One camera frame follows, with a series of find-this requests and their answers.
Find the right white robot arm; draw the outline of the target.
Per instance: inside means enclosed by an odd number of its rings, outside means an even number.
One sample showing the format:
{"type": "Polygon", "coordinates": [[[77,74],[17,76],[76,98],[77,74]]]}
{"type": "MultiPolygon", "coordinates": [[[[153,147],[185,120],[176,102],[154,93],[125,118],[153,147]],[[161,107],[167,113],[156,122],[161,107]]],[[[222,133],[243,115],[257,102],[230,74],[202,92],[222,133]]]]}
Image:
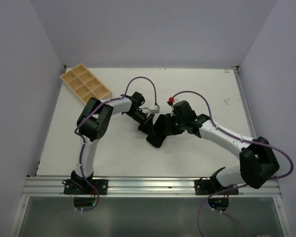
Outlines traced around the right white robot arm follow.
{"type": "Polygon", "coordinates": [[[230,130],[223,131],[205,114],[176,114],[173,117],[175,128],[213,142],[239,160],[238,165],[222,167],[210,176],[210,188],[216,194],[237,184],[259,189],[280,168],[269,142],[263,137],[253,139],[230,130]]]}

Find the black underwear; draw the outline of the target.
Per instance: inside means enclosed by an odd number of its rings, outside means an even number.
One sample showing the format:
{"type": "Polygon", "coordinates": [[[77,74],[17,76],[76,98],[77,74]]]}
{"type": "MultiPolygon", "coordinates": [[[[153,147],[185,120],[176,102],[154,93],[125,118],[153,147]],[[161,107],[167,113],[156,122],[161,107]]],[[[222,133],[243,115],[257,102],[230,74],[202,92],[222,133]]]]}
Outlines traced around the black underwear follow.
{"type": "Polygon", "coordinates": [[[153,125],[153,134],[148,135],[146,140],[155,148],[160,148],[167,136],[179,135],[184,131],[179,128],[175,116],[171,114],[159,115],[153,125]]]}

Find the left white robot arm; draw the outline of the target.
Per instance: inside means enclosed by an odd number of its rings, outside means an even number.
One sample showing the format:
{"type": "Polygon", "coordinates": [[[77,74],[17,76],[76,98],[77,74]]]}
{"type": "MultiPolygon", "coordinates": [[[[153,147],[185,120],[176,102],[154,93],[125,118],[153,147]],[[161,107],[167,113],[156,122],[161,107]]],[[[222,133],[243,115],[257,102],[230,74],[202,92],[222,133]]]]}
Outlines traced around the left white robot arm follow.
{"type": "Polygon", "coordinates": [[[87,194],[92,190],[95,152],[113,115],[126,114],[139,124],[138,129],[141,132],[147,135],[153,134],[154,115],[143,112],[140,106],[144,102],[144,97],[138,92],[132,96],[122,95],[106,101],[94,97],[88,100],[74,130],[75,134],[82,139],[82,144],[77,168],[72,171],[71,180],[80,193],[87,194]]]}

